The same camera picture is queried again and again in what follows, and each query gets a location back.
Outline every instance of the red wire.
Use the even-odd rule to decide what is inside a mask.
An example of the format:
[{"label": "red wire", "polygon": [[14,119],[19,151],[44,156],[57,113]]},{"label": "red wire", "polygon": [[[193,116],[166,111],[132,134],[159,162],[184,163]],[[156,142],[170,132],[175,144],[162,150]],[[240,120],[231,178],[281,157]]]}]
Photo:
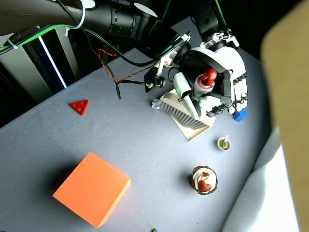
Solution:
[{"label": "red wire", "polygon": [[[100,51],[104,52],[105,54],[107,54],[107,55],[109,55],[109,56],[113,56],[113,57],[116,56],[116,54],[110,54],[110,53],[104,51],[103,49],[99,49],[99,51],[98,51],[98,58],[99,58],[100,60],[101,60],[101,53],[100,53]],[[105,63],[104,63],[102,60],[101,60],[101,64],[102,64],[103,68],[105,69],[105,71],[108,73],[108,75],[109,75],[114,81],[116,81],[116,82],[125,81],[125,80],[129,79],[130,77],[132,77],[132,76],[134,76],[134,75],[136,75],[136,74],[139,74],[139,73],[141,73],[142,71],[145,71],[145,70],[150,69],[151,67],[153,67],[153,65],[152,65],[152,66],[147,67],[147,68],[145,68],[145,69],[143,69],[143,70],[139,70],[139,71],[137,71],[137,72],[135,72],[135,73],[133,73],[133,74],[127,76],[126,78],[123,78],[123,79],[118,80],[118,79],[116,79],[115,77],[112,76],[111,72],[106,68]]]}]

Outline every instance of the hole in red triangle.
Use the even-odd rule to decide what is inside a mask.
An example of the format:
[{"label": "hole in red triangle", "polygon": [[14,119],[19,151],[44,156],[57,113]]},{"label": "hole in red triangle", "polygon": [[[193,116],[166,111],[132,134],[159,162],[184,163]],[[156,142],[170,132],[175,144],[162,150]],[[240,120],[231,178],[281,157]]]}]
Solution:
[{"label": "hole in red triangle", "polygon": [[84,115],[86,112],[87,106],[88,106],[89,101],[88,100],[82,100],[82,101],[77,101],[77,102],[72,102],[70,103],[70,107],[72,107],[77,113],[80,115]]}]

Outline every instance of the small white bowl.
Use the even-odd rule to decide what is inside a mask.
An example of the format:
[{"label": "small white bowl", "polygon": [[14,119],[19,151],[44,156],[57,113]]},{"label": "small white bowl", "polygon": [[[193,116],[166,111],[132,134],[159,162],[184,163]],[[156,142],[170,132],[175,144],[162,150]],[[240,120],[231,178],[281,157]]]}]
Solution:
[{"label": "small white bowl", "polygon": [[217,141],[217,146],[218,146],[218,148],[219,148],[220,150],[222,150],[222,151],[228,151],[229,149],[231,149],[231,142],[229,141],[229,139],[227,139],[227,140],[226,140],[226,142],[227,142],[227,149],[224,149],[224,148],[222,147],[222,144],[220,144],[221,141],[222,141],[222,142],[224,141],[224,139],[225,139],[225,137],[219,138],[218,141]]}]

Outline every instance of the cupcake wrapper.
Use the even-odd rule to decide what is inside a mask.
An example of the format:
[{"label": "cupcake wrapper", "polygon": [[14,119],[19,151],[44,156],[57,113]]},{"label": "cupcake wrapper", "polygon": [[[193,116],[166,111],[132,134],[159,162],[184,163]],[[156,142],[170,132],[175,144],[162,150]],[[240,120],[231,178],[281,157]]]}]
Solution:
[{"label": "cupcake wrapper", "polygon": [[201,169],[201,168],[208,168],[208,169],[212,170],[212,171],[216,174],[216,172],[215,172],[213,169],[211,169],[210,167],[208,167],[208,166],[197,166],[197,167],[195,167],[195,168],[193,169],[193,171],[192,171],[192,173],[191,173],[190,185],[191,185],[191,187],[192,187],[194,190],[197,191],[198,194],[200,194],[200,195],[209,195],[209,194],[213,193],[213,192],[217,189],[217,187],[218,187],[218,178],[217,178],[217,174],[216,174],[216,180],[217,180],[217,181],[216,181],[216,186],[214,187],[214,189],[211,190],[211,191],[209,191],[208,193],[203,193],[203,192],[201,192],[200,190],[198,190],[198,189],[195,188],[195,184],[194,184],[194,181],[193,181],[193,175],[194,175],[194,173],[195,173],[197,170]]}]

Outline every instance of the orange box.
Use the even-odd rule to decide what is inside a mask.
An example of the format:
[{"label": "orange box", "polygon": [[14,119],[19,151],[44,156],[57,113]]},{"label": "orange box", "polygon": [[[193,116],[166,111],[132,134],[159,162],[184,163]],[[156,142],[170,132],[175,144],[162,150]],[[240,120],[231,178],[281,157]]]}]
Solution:
[{"label": "orange box", "polygon": [[130,184],[130,177],[89,152],[53,197],[99,228],[107,221]]}]

